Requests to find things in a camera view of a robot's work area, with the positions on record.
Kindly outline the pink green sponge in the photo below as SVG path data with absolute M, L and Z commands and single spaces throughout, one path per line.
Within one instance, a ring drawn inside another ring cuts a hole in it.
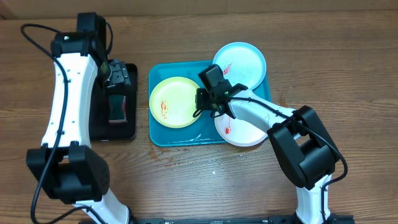
M 124 95 L 109 95 L 109 116 L 110 123 L 125 123 L 126 97 Z

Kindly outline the yellow-green rimmed plate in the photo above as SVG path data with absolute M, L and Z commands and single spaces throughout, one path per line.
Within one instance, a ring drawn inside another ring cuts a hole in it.
M 198 117 L 195 97 L 199 86 L 185 77 L 166 78 L 155 86 L 149 98 L 151 115 L 168 128 L 184 128 L 193 124 Z

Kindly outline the white plate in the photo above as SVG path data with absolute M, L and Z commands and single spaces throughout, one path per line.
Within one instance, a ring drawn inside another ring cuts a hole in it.
M 215 118 L 215 127 L 226 142 L 239 147 L 254 146 L 268 137 L 264 131 L 254 125 L 233 119 L 227 114 Z

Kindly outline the light blue plate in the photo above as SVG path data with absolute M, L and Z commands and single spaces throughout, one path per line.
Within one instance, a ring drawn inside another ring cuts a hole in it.
M 267 64 L 262 52 L 246 42 L 232 42 L 217 51 L 213 58 L 232 85 L 256 89 L 266 79 Z

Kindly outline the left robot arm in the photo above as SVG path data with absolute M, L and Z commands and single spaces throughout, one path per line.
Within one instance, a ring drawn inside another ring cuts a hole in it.
M 55 67 L 49 124 L 40 147 L 26 155 L 37 191 L 86 212 L 92 223 L 134 219 L 91 145 L 136 136 L 137 67 L 110 59 L 112 46 L 111 25 L 94 12 L 80 13 L 74 32 L 55 31 L 47 51 Z

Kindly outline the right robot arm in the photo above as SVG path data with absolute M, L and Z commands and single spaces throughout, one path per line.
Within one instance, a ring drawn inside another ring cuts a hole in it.
M 295 216 L 301 223 L 327 223 L 328 186 L 335 164 L 347 165 L 316 112 L 275 105 L 243 84 L 230 84 L 221 68 L 210 65 L 198 74 L 204 87 L 196 93 L 196 114 L 208 110 L 212 118 L 227 114 L 265 132 L 280 168 L 297 189 Z

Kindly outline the black plastic tray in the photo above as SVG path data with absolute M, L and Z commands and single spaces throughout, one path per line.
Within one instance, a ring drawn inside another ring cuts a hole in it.
M 104 83 L 95 81 L 90 105 L 89 135 L 91 140 L 128 140 L 136 135 L 137 111 L 137 67 L 133 63 L 125 63 L 130 85 L 106 88 Z M 109 95 L 126 97 L 125 123 L 110 123 Z

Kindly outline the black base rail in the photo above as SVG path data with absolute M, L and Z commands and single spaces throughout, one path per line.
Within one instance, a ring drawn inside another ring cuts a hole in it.
M 231 219 L 183 219 L 164 220 L 163 218 L 135 218 L 130 223 L 139 224 L 298 224 L 301 223 L 295 215 L 274 215 L 267 218 L 231 218 Z M 329 224 L 355 224 L 352 215 L 332 214 L 326 223 Z

